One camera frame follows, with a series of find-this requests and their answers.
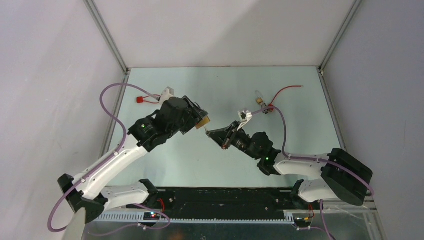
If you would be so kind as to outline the small key bunch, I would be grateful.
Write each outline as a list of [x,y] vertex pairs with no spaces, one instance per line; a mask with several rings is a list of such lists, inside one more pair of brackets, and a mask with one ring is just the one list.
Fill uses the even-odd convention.
[[267,115],[269,113],[268,105],[266,103],[261,105],[261,111],[265,115]]

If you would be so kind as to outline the controller board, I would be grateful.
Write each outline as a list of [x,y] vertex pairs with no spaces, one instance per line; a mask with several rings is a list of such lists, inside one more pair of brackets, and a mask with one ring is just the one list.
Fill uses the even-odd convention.
[[309,230],[311,228],[313,218],[311,217],[295,217],[293,226],[298,230]]
[[143,215],[144,221],[158,221],[161,219],[161,215],[155,212],[145,212]]

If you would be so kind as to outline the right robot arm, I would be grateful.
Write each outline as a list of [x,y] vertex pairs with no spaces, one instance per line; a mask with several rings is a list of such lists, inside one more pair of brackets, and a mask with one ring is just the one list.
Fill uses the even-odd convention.
[[248,135],[234,121],[228,127],[208,130],[206,135],[223,150],[234,147],[257,160],[259,170],[267,175],[300,175],[291,192],[291,204],[304,209],[310,203],[339,199],[362,206],[373,171],[343,149],[333,148],[321,155],[292,155],[274,148],[266,132]]

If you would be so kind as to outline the small brass padlock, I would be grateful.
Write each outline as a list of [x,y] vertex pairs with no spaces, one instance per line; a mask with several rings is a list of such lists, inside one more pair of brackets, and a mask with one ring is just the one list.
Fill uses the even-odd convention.
[[264,100],[263,100],[263,95],[261,94],[261,92],[256,90],[255,95],[256,95],[256,98],[255,98],[256,103],[258,105],[262,105],[264,103]]

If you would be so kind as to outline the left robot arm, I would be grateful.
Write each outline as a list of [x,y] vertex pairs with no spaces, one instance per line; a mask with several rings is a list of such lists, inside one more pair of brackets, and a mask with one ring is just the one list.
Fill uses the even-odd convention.
[[109,151],[82,173],[63,174],[58,179],[62,191],[69,193],[66,201],[71,209],[76,213],[84,208],[88,224],[114,208],[136,204],[145,208],[156,206],[158,190],[148,179],[124,186],[108,186],[108,183],[175,134],[184,135],[193,128],[199,129],[207,118],[208,112],[187,96],[165,100],[160,109],[137,120],[124,132],[125,139],[117,149]]

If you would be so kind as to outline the right aluminium frame post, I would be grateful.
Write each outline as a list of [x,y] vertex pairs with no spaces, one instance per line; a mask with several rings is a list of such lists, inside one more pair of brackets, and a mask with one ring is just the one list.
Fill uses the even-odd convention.
[[342,40],[343,36],[345,35],[348,27],[350,26],[351,22],[353,21],[354,17],[356,16],[359,8],[361,7],[363,3],[363,0],[354,0],[351,7],[349,8],[345,18],[343,19],[339,29],[336,32],[335,37],[333,38],[328,50],[326,51],[323,60],[321,61],[318,69],[320,72],[324,72],[325,68],[327,67],[329,61],[331,60],[332,55],[336,51],[336,48],[338,47],[340,41]]

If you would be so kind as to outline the right controller board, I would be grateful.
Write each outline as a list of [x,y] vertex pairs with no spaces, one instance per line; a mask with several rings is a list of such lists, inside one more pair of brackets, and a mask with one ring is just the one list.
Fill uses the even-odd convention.
[[313,218],[311,217],[295,217],[293,226],[298,230],[309,230],[311,228]]

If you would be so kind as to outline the left aluminium frame post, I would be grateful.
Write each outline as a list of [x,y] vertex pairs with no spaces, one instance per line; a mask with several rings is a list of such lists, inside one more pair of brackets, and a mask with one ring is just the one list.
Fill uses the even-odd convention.
[[102,35],[106,45],[108,46],[112,56],[116,60],[119,68],[124,74],[127,74],[129,68],[122,57],[122,54],[119,51],[119,48],[114,41],[114,38],[109,31],[104,18],[94,0],[83,0],[88,12],[90,13],[94,23],[96,24],[100,34]]

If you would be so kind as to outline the aluminium frame post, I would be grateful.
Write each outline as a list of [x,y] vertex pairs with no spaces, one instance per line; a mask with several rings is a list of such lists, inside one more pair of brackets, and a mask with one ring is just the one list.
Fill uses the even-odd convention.
[[102,35],[106,45],[108,46],[112,56],[116,60],[119,68],[124,74],[127,74],[129,68],[122,57],[122,54],[119,51],[119,48],[114,41],[114,38],[109,31],[104,18],[94,0],[83,0],[88,12],[90,13],[94,23],[96,24],[100,34]]
[[335,37],[333,38],[328,50],[326,51],[323,60],[321,61],[318,69],[320,72],[324,72],[325,68],[327,67],[329,61],[331,60],[332,55],[336,51],[336,48],[338,47],[340,41],[342,40],[343,36],[345,35],[348,27],[350,26],[351,22],[353,21],[354,17],[356,16],[359,8],[361,7],[363,3],[363,0],[354,0],[351,7],[349,8],[345,18],[343,19],[339,29],[336,32]]

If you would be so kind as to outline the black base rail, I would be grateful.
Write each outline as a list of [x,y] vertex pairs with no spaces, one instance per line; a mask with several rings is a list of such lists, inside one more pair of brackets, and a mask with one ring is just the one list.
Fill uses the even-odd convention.
[[159,187],[145,205],[173,219],[280,220],[306,210],[288,188]]

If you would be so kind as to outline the left controller board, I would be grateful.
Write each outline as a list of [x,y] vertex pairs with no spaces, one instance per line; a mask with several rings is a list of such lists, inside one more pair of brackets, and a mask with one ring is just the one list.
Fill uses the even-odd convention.
[[143,215],[144,221],[158,221],[161,219],[161,215],[155,212],[145,212]]

